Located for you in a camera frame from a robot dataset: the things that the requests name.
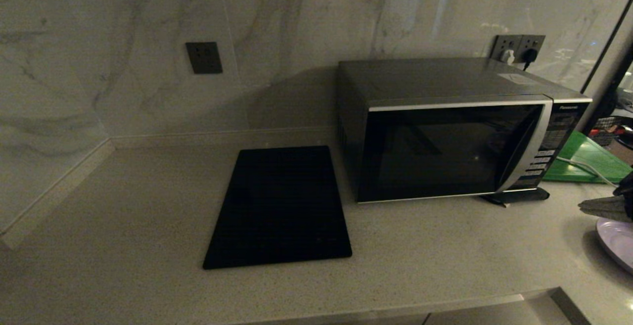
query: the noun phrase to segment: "induction cooktop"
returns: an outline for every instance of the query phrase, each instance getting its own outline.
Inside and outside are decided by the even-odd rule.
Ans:
[[[351,255],[326,145],[240,151],[204,269]]]

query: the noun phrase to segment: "speckled countertop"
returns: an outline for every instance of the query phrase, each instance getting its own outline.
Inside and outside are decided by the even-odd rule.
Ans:
[[[228,134],[118,149],[0,259],[2,324],[226,324],[459,304],[562,287],[595,325],[633,323],[633,276],[577,204],[602,185],[543,183],[542,202],[476,197],[356,205],[336,147],[351,258],[204,271],[240,149],[330,134]]]

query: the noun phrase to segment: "backsplash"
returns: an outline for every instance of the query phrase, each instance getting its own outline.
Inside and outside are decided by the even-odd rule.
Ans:
[[[108,136],[334,125],[341,60],[545,34],[529,72],[579,91],[627,1],[0,0],[0,230]],[[195,41],[224,73],[193,74]]]

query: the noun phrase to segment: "electrical outlet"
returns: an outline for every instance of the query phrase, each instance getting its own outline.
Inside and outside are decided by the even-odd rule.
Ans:
[[[521,38],[521,43],[518,45],[518,48],[515,49],[515,63],[525,63],[523,55],[529,49],[536,49],[536,52],[540,52],[543,41],[545,41],[545,36],[524,34]]]
[[[503,52],[508,49],[512,49],[515,52],[516,57],[516,50],[518,49],[519,44],[521,44],[521,38],[521,35],[497,36],[497,40],[493,46],[493,51],[490,53],[490,59],[500,60]]]
[[[220,74],[222,62],[215,42],[186,43],[194,74]]]

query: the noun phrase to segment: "microwave control panel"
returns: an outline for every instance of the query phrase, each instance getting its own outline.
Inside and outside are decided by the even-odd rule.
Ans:
[[[529,168],[509,190],[530,189],[538,185],[549,166],[556,160],[558,153],[563,149],[587,106],[588,102],[554,104],[539,151],[534,156]]]

